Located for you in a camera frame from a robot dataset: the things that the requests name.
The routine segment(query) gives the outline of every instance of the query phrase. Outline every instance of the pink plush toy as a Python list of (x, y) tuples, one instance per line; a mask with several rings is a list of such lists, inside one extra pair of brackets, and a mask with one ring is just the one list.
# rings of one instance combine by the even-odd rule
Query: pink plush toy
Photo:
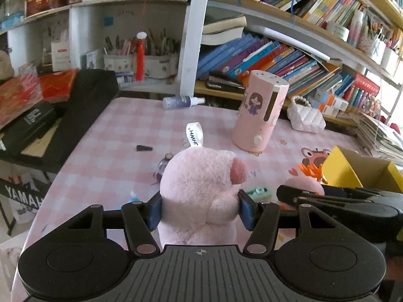
[(238, 190), (245, 164), (231, 151), (190, 147), (169, 161), (161, 179), (162, 247), (165, 244), (234, 244)]

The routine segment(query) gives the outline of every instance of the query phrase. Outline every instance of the table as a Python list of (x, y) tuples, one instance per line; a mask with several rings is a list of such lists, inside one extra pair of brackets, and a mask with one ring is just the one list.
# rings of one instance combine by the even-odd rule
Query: table
[[(204, 132), (204, 146), (232, 150), (248, 168), (243, 189), (269, 186), (275, 192), (290, 178), (305, 157), (302, 148), (331, 150), (339, 145), (364, 153), (350, 136), (323, 131), (321, 134), (297, 132), (285, 120), (278, 120), (265, 151), (259, 156), (241, 151), (231, 142), (237, 113), (206, 106), (164, 111), (161, 101), (117, 98), (102, 112), (87, 131), (49, 189), (30, 229), (24, 249), (92, 204), (105, 210), (127, 203), (130, 194), (148, 201), (158, 191), (153, 173), (168, 152), (186, 148), (186, 124), (199, 122)], [(137, 152), (136, 145), (153, 147), (151, 152)], [(108, 237), (125, 246), (122, 231)], [(27, 297), (16, 276), (12, 301)]]

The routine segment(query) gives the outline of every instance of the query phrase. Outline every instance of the white shelf post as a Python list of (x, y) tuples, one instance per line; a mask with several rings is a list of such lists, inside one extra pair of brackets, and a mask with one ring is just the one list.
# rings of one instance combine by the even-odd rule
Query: white shelf post
[(186, 8), (177, 82), (181, 96), (193, 96), (207, 0), (191, 0)]

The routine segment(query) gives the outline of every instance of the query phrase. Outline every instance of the cartoon girl illustration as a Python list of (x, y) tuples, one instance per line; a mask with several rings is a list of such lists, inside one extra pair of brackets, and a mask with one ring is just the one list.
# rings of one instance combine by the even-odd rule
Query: cartoon girl illustration
[(263, 98), (259, 93), (252, 93), (251, 97), (249, 98), (249, 113), (251, 115), (257, 115), (257, 112), (261, 108), (263, 103)]

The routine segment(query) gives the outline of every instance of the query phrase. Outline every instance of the white box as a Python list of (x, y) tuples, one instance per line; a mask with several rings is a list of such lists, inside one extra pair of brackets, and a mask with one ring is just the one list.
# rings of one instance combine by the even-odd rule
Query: white box
[(52, 42), (50, 48), (53, 71), (71, 69), (69, 42)]

